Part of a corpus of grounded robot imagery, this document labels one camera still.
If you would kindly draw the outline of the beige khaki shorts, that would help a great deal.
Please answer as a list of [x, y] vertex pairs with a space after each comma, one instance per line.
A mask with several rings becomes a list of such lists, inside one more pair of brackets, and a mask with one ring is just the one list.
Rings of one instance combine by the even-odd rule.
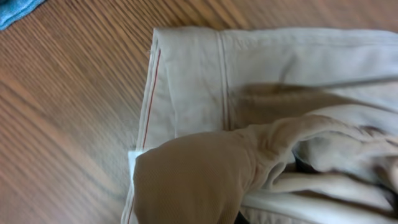
[[154, 30], [122, 223], [396, 223], [397, 34]]

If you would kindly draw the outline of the light blue shirt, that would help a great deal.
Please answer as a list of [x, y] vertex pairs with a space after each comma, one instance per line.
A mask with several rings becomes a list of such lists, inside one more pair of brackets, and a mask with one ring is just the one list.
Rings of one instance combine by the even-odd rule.
[[31, 13], [44, 0], [1, 0], [1, 30]]

